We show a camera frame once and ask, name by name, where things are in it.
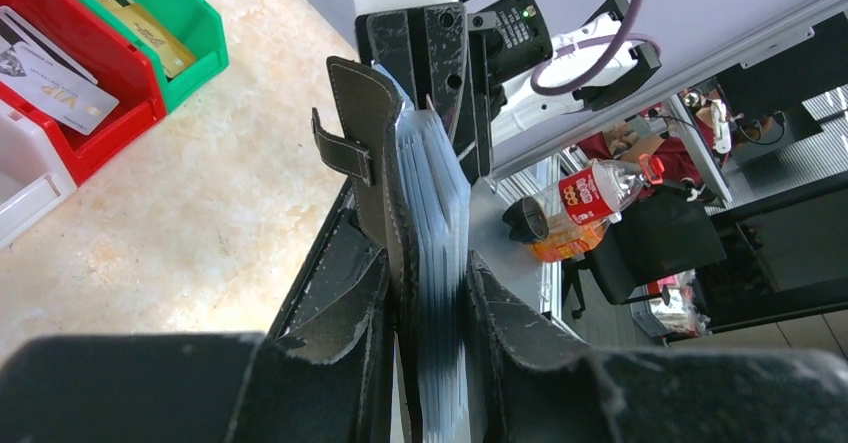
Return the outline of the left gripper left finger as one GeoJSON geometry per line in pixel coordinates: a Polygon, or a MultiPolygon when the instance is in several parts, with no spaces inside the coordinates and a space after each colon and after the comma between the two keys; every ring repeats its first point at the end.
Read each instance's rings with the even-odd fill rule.
{"type": "Polygon", "coordinates": [[[387,257],[280,338],[64,335],[1,369],[5,442],[385,442],[387,257]]]}

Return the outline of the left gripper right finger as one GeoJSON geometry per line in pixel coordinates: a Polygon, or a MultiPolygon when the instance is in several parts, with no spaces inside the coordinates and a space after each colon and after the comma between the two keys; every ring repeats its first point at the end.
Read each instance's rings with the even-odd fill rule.
{"type": "Polygon", "coordinates": [[[468,258],[475,442],[843,442],[847,365],[813,350],[598,348],[468,258]]]}

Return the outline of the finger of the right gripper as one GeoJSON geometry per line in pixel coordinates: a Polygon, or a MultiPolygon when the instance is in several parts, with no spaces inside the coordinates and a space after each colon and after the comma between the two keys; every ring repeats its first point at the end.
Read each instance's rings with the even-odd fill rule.
{"type": "Polygon", "coordinates": [[[367,16],[366,29],[373,60],[381,64],[417,103],[408,15],[406,10],[386,11],[367,16]]]}
{"type": "Polygon", "coordinates": [[[429,103],[442,119],[466,178],[475,183],[492,165],[486,37],[482,30],[467,28],[461,3],[428,6],[423,15],[429,103]]]}

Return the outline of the black leather card holder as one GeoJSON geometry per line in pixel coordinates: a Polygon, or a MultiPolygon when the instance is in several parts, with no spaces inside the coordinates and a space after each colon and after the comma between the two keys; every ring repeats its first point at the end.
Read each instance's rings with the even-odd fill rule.
{"type": "Polygon", "coordinates": [[[326,60],[339,136],[312,117],[321,160],[351,178],[361,231],[388,252],[390,309],[399,343],[399,392],[404,438],[424,439],[418,383],[419,277],[417,231],[403,194],[396,125],[402,99],[394,82],[377,69],[338,56],[326,60]]]}

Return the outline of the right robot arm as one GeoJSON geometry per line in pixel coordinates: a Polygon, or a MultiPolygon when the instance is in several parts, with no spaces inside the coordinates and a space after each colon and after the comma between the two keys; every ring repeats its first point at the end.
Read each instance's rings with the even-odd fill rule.
{"type": "Polygon", "coordinates": [[[493,148],[553,117],[597,112],[661,66],[658,45],[631,33],[629,0],[605,0],[580,28],[551,35],[535,0],[457,0],[355,20],[362,62],[380,63],[414,105],[432,106],[466,178],[492,170],[493,148]]]}

